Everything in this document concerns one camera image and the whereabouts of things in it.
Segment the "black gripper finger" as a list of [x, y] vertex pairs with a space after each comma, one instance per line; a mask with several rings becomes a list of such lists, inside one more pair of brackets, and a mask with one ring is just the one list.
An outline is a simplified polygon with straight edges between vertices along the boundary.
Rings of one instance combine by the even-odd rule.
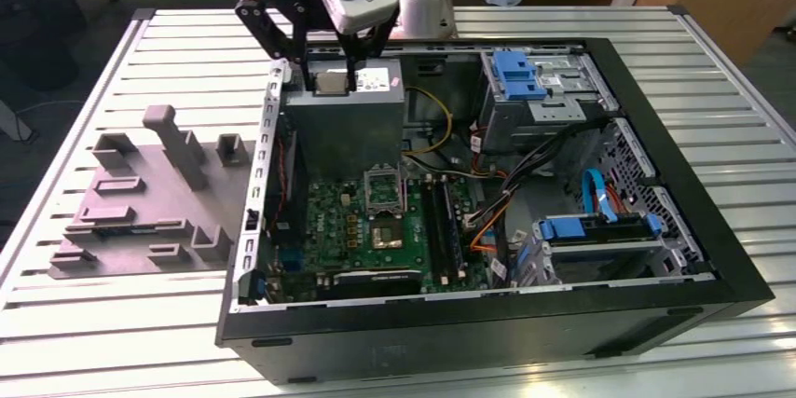
[[[268, 11], [276, 9], [291, 24], [291, 36], [273, 21]], [[301, 70], [305, 90], [311, 90], [311, 73], [307, 61], [305, 0], [237, 0], [235, 14], [251, 35], [273, 60], [287, 59]]]
[[387, 46], [387, 42], [397, 22], [397, 12], [392, 13], [389, 19], [376, 25], [360, 37], [357, 34], [339, 34], [339, 43], [345, 57], [345, 78], [347, 90], [357, 90], [356, 71], [368, 58], [377, 58]]

